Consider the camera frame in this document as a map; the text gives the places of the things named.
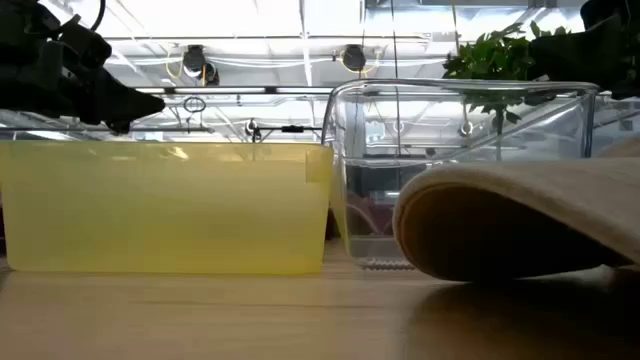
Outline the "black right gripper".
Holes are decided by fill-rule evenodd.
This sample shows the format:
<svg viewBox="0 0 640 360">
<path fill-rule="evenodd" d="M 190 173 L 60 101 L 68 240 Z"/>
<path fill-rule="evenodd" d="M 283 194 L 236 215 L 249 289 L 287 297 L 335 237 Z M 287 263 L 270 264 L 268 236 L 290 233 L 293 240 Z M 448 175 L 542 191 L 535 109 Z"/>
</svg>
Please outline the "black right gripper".
<svg viewBox="0 0 640 360">
<path fill-rule="evenodd" d="M 587 0 L 585 31 L 536 37 L 528 79 L 584 82 L 613 99 L 640 98 L 640 0 Z"/>
</svg>

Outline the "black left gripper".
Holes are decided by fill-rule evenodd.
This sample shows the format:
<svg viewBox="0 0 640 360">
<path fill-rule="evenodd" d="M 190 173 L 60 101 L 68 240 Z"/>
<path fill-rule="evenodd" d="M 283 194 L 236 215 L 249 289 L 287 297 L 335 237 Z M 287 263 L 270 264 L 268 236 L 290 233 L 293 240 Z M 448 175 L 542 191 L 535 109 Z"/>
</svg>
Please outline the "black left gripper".
<svg viewBox="0 0 640 360">
<path fill-rule="evenodd" d="M 165 108 L 104 69 L 111 46 L 97 33 L 106 12 L 98 0 L 86 28 L 76 14 L 62 23 L 40 0 L 0 0 L 0 107 L 77 116 L 126 134 L 131 123 Z"/>
</svg>

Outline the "yellow translucent plastic bin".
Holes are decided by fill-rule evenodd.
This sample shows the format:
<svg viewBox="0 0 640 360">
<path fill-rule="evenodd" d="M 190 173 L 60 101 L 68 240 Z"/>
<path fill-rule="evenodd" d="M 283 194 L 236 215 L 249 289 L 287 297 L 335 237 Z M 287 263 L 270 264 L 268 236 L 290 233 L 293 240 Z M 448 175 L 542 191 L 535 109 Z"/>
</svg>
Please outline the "yellow translucent plastic bin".
<svg viewBox="0 0 640 360">
<path fill-rule="evenodd" d="M 0 142 L 9 265 L 313 273 L 333 153 L 302 143 Z"/>
</svg>

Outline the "tan baseball cap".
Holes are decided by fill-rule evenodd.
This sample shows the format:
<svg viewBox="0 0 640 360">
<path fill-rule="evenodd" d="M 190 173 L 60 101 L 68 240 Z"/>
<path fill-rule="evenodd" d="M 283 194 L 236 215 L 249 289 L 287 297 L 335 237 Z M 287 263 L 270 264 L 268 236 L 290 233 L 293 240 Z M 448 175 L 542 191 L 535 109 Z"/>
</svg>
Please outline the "tan baseball cap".
<svg viewBox="0 0 640 360">
<path fill-rule="evenodd" d="M 427 170 L 401 190 L 393 230 L 411 265 L 449 281 L 640 266 L 640 158 Z"/>
</svg>

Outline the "green leafy plant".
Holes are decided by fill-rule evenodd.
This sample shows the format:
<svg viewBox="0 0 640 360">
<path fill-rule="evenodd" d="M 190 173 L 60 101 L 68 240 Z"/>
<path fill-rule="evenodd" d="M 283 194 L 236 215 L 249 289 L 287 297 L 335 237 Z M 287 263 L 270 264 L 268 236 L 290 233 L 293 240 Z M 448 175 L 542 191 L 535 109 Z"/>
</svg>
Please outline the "green leafy plant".
<svg viewBox="0 0 640 360">
<path fill-rule="evenodd" d="M 443 64 L 444 88 L 459 94 L 465 116 L 480 110 L 491 118 L 482 141 L 473 138 L 469 122 L 463 124 L 460 136 L 466 139 L 465 146 L 453 152 L 451 159 L 501 161 L 505 154 L 526 150 L 525 140 L 513 138 L 517 130 L 524 128 L 517 109 L 539 107 L 562 92 L 549 83 L 529 78 L 535 70 L 530 45 L 522 25 L 515 23 L 500 31 L 483 33 L 472 44 L 458 44 L 457 52 L 447 56 Z"/>
</svg>

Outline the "clear plastic bin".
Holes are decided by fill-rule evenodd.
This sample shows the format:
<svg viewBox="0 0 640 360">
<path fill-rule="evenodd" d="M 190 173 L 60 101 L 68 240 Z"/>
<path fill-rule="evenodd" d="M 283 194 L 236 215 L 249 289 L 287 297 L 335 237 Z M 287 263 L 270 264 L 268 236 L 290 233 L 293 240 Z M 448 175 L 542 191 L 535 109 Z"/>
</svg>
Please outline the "clear plastic bin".
<svg viewBox="0 0 640 360">
<path fill-rule="evenodd" d="M 362 79 L 336 87 L 321 142 L 334 150 L 331 207 L 347 254 L 363 269 L 409 268 L 393 210 L 426 170 L 590 156 L 596 95 L 580 82 Z"/>
</svg>

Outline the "black aluminium rig frame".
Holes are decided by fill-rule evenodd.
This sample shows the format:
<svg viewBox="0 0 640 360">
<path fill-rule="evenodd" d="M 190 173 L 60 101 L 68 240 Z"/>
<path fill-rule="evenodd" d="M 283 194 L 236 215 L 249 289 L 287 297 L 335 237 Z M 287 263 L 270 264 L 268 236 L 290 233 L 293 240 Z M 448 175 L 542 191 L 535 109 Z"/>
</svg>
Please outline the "black aluminium rig frame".
<svg viewBox="0 0 640 360">
<path fill-rule="evenodd" d="M 320 131 L 323 130 L 321 127 L 308 127 L 308 126 L 298 126 L 298 125 L 287 125 L 280 127 L 257 127 L 254 130 L 273 130 L 280 131 L 284 133 L 302 133 L 305 131 Z M 83 127 L 72 127 L 72 128 L 54 128 L 54 127 L 3 127 L 0 126 L 0 132 L 28 132 L 28 131 L 48 131 L 48 132 L 105 132 L 112 134 L 128 134 L 135 132 L 186 132 L 186 133 L 194 133 L 194 132 L 204 132 L 204 133 L 215 133 L 216 130 L 214 128 L 209 127 L 164 127 L 164 128 L 153 128 L 153 127 L 138 127 L 138 128 L 130 128 L 127 132 L 117 132 L 116 130 L 110 128 L 102 128 L 102 127 L 94 127 L 94 128 L 83 128 Z"/>
</svg>

